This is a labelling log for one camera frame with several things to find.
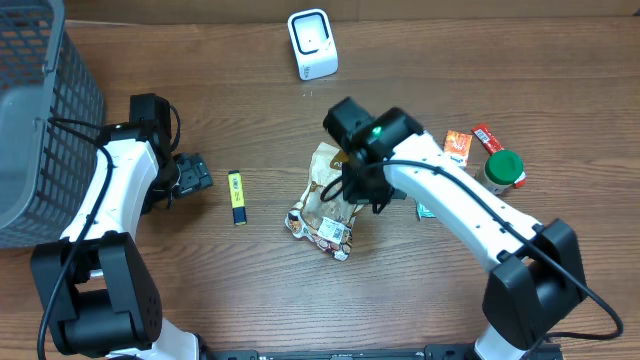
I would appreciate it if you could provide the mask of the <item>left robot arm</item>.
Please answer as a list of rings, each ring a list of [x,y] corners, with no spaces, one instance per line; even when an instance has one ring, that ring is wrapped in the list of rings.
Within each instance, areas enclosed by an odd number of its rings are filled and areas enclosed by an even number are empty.
[[[214,354],[204,339],[163,315],[159,291],[135,237],[141,216],[213,184],[198,154],[176,151],[177,109],[146,93],[130,98],[125,123],[98,127],[52,117],[49,124],[97,151],[89,187],[75,217],[56,242],[35,247],[31,272],[43,306],[36,351],[45,339],[64,355],[107,359],[193,359]]]

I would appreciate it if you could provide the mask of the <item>red snack stick packet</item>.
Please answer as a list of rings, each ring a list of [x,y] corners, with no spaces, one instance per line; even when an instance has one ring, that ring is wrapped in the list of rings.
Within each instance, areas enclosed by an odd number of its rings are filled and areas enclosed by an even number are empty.
[[[489,127],[486,124],[480,124],[480,125],[477,125],[475,128],[473,128],[473,134],[480,140],[484,148],[488,151],[489,157],[500,150],[507,150],[502,146],[502,144],[497,140],[497,138],[491,133]],[[510,188],[520,188],[525,183],[526,183],[526,173],[524,172],[522,176],[518,179],[516,184],[514,186],[511,186]]]

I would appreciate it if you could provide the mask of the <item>brown white snack pouch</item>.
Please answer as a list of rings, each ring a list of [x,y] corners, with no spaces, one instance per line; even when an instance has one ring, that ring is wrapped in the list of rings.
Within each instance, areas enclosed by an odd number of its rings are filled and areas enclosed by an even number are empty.
[[[320,143],[312,154],[308,184],[300,200],[287,213],[284,224],[296,239],[307,239],[338,261],[346,261],[352,251],[352,228],[362,205],[349,204],[340,197],[323,202],[322,191],[342,174],[344,152]]]

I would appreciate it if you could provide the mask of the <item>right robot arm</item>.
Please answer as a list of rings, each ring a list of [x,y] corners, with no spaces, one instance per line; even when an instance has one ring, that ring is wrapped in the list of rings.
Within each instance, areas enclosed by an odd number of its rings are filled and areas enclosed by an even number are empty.
[[[577,235],[568,224],[543,225],[506,204],[397,107],[375,118],[347,97],[329,109],[323,126],[348,157],[339,196],[376,213],[393,199],[414,198],[488,274],[482,303],[488,328],[469,346],[428,346],[429,358],[560,358],[550,331],[586,297]]]

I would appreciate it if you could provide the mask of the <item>yellow glue stick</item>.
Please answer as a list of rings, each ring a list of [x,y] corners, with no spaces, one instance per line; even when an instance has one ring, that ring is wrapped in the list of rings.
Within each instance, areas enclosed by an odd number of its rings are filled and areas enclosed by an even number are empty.
[[[238,170],[231,170],[228,173],[228,183],[234,224],[245,225],[247,223],[247,215],[244,190],[242,178]]]

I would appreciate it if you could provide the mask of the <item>teal wet wipes packet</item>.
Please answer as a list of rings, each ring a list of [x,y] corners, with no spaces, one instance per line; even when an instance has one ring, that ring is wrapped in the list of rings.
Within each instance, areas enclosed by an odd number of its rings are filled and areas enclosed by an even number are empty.
[[[416,202],[416,214],[419,221],[435,218],[435,215],[420,202]]]

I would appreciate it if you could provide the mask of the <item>orange tissue packet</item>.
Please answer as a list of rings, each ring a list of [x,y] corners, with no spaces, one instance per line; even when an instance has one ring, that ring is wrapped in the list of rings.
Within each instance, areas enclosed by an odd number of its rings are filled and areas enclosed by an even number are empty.
[[[444,153],[459,167],[468,164],[468,158],[473,137],[469,134],[449,130],[444,141]]]

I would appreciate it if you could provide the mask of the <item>green lid jar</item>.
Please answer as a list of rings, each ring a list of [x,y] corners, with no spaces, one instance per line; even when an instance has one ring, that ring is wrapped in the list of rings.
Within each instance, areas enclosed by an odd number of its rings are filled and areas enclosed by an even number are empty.
[[[521,157],[510,150],[492,154],[475,174],[475,179],[494,195],[499,195],[514,186],[524,173]]]

